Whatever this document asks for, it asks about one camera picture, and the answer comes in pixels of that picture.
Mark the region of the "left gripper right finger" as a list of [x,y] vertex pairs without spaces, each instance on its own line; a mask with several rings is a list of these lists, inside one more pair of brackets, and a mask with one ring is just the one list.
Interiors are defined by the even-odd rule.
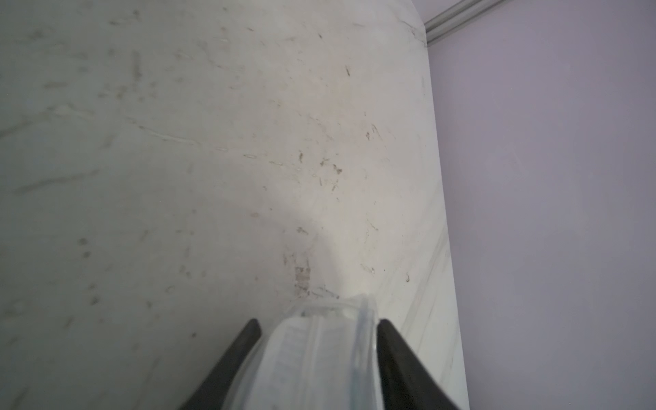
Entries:
[[387,319],[377,326],[377,355],[385,410],[457,410]]

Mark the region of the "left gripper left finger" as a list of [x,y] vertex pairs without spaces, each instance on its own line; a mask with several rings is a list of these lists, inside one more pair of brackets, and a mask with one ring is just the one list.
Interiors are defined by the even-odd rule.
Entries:
[[259,321],[257,319],[249,320],[208,376],[179,409],[222,409],[239,370],[261,336],[262,329]]

